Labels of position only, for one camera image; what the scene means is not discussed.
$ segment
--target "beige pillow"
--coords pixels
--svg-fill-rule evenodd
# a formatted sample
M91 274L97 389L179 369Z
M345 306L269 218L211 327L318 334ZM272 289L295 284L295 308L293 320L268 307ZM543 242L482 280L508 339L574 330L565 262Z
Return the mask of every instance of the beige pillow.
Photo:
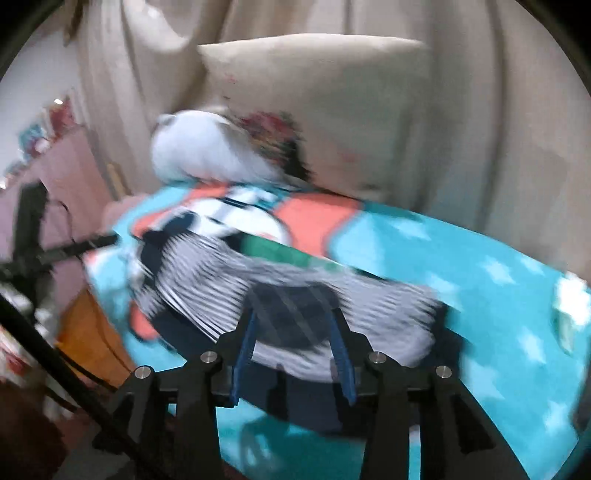
M427 76L423 44L296 34L202 45L209 82L258 151L317 186L384 201Z

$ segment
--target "beige curtain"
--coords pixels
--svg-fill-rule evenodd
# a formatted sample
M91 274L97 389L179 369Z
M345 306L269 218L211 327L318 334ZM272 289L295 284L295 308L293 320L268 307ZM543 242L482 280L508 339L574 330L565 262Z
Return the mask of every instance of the beige curtain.
M430 91L393 159L392 205L591 280L591 99L516 0L91 1L80 62L103 156L134 191L154 191L154 119L209 98L195 45L302 32L429 46Z

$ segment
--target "metal screw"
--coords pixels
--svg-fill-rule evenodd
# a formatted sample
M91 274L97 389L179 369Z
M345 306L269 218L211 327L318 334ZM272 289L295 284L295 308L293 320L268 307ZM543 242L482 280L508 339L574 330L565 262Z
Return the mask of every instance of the metal screw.
M371 352L368 358L373 364L383 364L387 359L386 354L382 352Z
M437 374L438 377L449 378L452 376L452 369L449 367L446 367L445 365L439 365L439 367L437 367L435 369L435 373Z
M204 364L210 364L217 360L217 353L216 352L203 352L199 357Z
M138 367L135 369L134 375L137 378L148 378L150 376L150 374L152 373L152 369L150 367L146 367L145 365L142 365L141 367Z

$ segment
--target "pink dresser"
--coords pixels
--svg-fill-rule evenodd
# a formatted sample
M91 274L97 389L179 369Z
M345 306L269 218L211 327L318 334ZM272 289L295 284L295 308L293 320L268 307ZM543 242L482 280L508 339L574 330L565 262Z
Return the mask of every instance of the pink dresser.
M41 180L49 199L61 200L72 213L74 239L97 232L102 212L112 200L90 151L86 129L77 128L57 141L19 179L0 191L0 257L8 258L12 247L12 226L21 185ZM59 205L48 205L41 228L43 247L69 242L67 215ZM85 287L84 273L78 260L67 260L54 270L56 303L60 311Z

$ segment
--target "orange wooden surface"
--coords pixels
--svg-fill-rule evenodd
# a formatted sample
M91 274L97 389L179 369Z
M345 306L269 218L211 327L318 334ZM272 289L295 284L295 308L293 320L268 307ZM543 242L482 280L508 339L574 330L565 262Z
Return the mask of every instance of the orange wooden surface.
M128 369L109 351L99 328ZM119 335L87 290L82 291L62 316L59 347L75 362L116 387L129 376L128 370L134 369L134 363L125 352Z

